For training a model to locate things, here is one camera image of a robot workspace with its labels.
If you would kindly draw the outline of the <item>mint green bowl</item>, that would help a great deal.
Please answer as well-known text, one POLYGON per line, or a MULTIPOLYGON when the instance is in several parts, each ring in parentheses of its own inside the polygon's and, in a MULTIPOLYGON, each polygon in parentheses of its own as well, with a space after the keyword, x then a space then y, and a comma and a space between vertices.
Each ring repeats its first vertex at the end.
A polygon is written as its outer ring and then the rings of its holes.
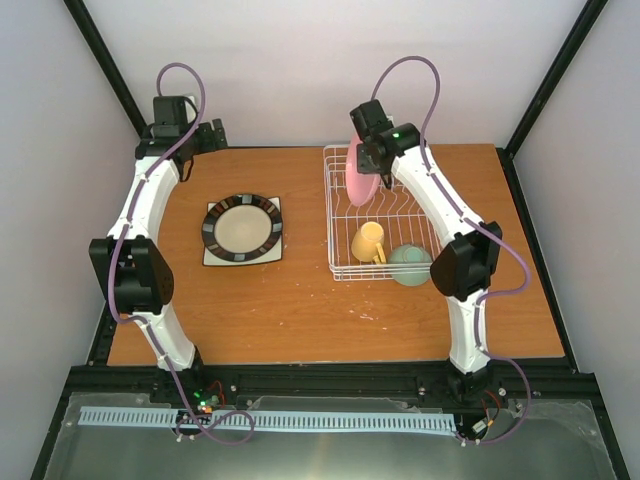
POLYGON ((407 287, 421 286, 431 280, 431 262, 431 254, 413 244, 395 248, 388 257, 388 263, 392 265, 391 278, 407 287))

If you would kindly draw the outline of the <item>pink plate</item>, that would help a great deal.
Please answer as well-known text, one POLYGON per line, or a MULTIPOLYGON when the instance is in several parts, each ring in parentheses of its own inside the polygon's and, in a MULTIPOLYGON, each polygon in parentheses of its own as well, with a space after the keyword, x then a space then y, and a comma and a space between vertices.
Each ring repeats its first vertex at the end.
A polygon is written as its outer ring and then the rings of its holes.
POLYGON ((376 194, 380 182, 375 174, 361 174, 357 170, 359 137, 354 134, 350 140, 345 168, 345 185, 347 196, 351 204, 361 207, 368 203, 376 194))

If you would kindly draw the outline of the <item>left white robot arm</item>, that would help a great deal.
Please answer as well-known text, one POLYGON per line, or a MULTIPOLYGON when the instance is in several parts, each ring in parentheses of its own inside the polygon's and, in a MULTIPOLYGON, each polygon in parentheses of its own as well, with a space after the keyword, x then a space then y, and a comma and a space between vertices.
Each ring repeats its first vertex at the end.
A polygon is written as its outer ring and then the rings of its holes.
POLYGON ((141 330, 158 367, 179 371, 174 392, 193 403, 206 395, 208 378, 192 368, 198 351, 172 305, 174 276, 158 236, 171 193, 188 179, 190 162, 226 141, 220 120, 203 121, 192 95, 157 96, 153 110, 154 120, 134 152, 134 177, 121 213, 105 237, 91 241, 89 256, 112 318, 141 330))

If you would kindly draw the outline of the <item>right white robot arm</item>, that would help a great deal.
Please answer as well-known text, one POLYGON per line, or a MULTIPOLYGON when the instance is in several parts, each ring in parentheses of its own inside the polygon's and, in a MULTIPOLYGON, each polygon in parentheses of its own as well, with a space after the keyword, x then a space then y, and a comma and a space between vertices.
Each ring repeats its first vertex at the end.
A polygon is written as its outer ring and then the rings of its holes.
POLYGON ((399 181, 435 230, 440 252, 430 277, 449 312, 447 383, 454 401, 469 401, 488 385, 484 299, 497 268, 502 230, 483 222, 464 202, 415 125, 394 125, 377 100, 355 107, 350 118, 360 140, 357 171, 378 176, 386 188, 399 181))

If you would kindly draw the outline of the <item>black aluminium frame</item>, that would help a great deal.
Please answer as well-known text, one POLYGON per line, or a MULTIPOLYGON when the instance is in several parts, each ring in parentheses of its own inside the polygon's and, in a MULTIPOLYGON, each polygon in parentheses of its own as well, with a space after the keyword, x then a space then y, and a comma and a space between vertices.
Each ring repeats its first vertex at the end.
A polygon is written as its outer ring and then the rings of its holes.
MULTIPOLYGON (((628 470, 597 381, 594 375, 580 372, 577 366, 556 294, 551 285, 548 268, 543 259, 539 240, 514 166, 516 153, 535 125, 606 4, 605 0, 585 3, 507 146, 497 149, 496 153, 564 350, 564 356, 560 360, 530 358, 524 360, 521 365, 525 371, 533 374, 535 383, 542 385, 544 399, 558 397, 562 400, 573 398, 590 400, 595 410, 597 431, 603 437, 606 455, 611 462, 614 475, 618 479, 626 479, 629 476, 628 470)), ((33 478, 44 479, 55 475, 53 458, 56 452, 61 449, 61 432, 65 428, 63 415, 67 411, 73 395, 108 394, 125 397, 138 393, 155 394, 160 392, 169 399, 176 398, 175 388, 165 385, 158 386, 153 383, 154 375, 148 367, 107 366, 106 356, 110 352, 115 332, 115 321, 108 313, 102 313, 86 364, 72 368, 69 373, 36 461, 32 473, 33 478)), ((301 387, 304 393, 313 398, 319 398, 323 394, 343 398, 351 392, 347 387, 348 381, 354 381, 356 385, 365 387, 380 385, 382 392, 388 393, 394 386, 403 387, 408 380, 433 377, 443 368, 444 364, 441 361, 248 366, 245 370, 248 372, 249 378, 244 383, 251 385, 253 380, 259 380, 262 386, 275 387, 286 394, 292 394, 295 387, 301 387)))

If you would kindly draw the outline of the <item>yellow mug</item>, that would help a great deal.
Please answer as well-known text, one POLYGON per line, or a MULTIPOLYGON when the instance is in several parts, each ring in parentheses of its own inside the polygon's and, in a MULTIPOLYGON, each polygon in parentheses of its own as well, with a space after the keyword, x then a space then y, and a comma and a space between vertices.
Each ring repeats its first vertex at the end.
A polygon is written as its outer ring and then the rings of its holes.
POLYGON ((384 229, 379 223, 374 221, 366 222, 353 236, 351 253, 360 262, 386 264, 384 239, 384 229))

